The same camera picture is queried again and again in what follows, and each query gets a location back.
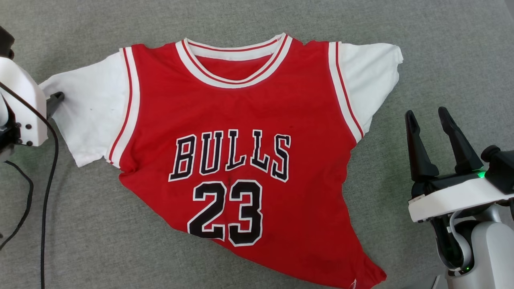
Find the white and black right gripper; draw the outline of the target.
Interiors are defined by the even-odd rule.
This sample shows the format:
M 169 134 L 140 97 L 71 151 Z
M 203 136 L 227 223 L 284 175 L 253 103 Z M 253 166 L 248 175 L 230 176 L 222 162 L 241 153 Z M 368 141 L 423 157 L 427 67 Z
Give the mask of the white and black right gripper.
M 466 174 L 481 170 L 483 163 L 465 134 L 452 118 L 448 109 L 439 107 L 439 120 L 444 132 L 449 137 L 456 165 L 457 174 Z M 412 110 L 404 115 L 406 141 L 409 152 L 410 174 L 414 182 L 433 179 L 439 175 L 439 169 L 431 163 L 420 137 L 420 126 Z M 503 193 L 488 179 L 486 172 L 472 174 L 471 180 L 452 185 L 409 201 L 409 213 L 413 222 L 426 221 L 428 218 L 503 201 L 514 198 L 514 191 Z

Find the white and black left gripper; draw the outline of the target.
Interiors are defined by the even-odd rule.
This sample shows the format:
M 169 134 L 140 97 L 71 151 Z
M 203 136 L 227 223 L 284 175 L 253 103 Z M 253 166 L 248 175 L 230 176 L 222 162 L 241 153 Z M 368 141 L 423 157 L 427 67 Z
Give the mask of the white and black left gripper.
M 64 99 L 63 92 L 56 92 L 46 101 L 27 71 L 0 57 L 0 162 L 8 160 L 15 146 L 41 146 L 48 139 L 44 121 L 53 117 Z

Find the red Bulls 23 jersey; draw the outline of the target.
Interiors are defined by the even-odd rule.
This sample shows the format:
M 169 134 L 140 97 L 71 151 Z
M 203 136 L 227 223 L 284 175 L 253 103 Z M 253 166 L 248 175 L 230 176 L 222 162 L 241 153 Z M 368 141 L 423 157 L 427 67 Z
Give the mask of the red Bulls 23 jersey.
M 351 150 L 399 80 L 401 49 L 287 34 L 213 47 L 136 44 L 51 76 L 77 166 L 105 159 L 172 228 L 285 275 L 372 289 L 342 196 Z

